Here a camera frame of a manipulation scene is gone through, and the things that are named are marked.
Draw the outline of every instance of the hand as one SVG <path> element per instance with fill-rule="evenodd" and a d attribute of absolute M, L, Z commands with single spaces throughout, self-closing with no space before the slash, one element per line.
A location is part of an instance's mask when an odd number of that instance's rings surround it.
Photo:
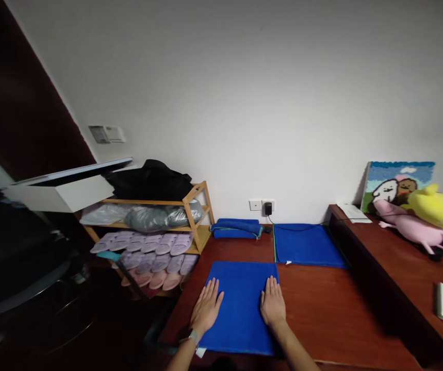
<path fill-rule="evenodd" d="M 216 318 L 218 318 L 221 302 L 225 295 L 222 291 L 218 296 L 219 285 L 220 280 L 216 280 L 214 277 L 209 280 L 207 286 L 203 287 L 192 312 L 190 327 L 197 332 L 199 339 L 215 324 Z"/>
<path fill-rule="evenodd" d="M 287 317 L 282 289 L 273 276 L 266 280 L 266 292 L 261 291 L 261 314 L 269 327 L 281 319 L 285 321 Z"/>

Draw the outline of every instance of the charger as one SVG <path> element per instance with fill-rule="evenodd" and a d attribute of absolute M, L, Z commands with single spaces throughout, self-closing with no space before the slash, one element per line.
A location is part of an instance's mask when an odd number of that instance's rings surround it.
<path fill-rule="evenodd" d="M 264 214 L 266 214 L 266 216 L 271 215 L 273 213 L 272 203 L 264 203 L 263 208 L 264 208 Z"/>

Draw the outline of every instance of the pink plush toy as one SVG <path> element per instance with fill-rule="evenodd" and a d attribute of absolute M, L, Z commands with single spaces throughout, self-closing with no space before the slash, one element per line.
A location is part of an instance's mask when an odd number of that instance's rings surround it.
<path fill-rule="evenodd" d="M 389 223 L 380 222 L 382 228 L 396 228 L 402 236 L 409 241 L 424 246 L 432 260 L 439 260 L 431 246 L 437 246 L 443 250 L 443 229 L 438 228 L 416 216 L 408 215 L 401 207 L 390 204 L 386 200 L 377 200 L 374 206 L 378 215 Z"/>

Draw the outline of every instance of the power outlet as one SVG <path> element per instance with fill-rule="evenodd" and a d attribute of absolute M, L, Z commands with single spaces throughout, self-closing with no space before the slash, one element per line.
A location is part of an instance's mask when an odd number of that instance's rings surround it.
<path fill-rule="evenodd" d="M 261 203 L 264 205 L 266 202 L 271 203 L 271 211 L 274 212 L 276 210 L 276 201 L 274 199 L 264 199 L 261 200 Z"/>
<path fill-rule="evenodd" d="M 261 200 L 250 199 L 249 200 L 249 206 L 250 206 L 252 211 L 262 210 Z"/>

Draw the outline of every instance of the wooden desk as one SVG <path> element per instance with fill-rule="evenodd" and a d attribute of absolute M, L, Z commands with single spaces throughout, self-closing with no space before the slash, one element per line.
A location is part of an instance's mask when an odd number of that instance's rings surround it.
<path fill-rule="evenodd" d="M 401 336 L 422 366 L 443 359 L 443 321 L 435 311 L 435 285 L 443 282 L 443 259 L 429 260 L 423 248 L 396 230 L 339 221 L 331 205 L 330 231 L 352 265 L 352 274 L 385 327 Z"/>
<path fill-rule="evenodd" d="M 214 261 L 274 262 L 273 235 L 263 233 L 259 241 L 211 237 L 159 338 L 161 343 L 178 343 Z M 382 332 L 347 270 L 279 264 L 278 274 L 288 324 L 315 360 L 420 370 L 400 340 Z"/>

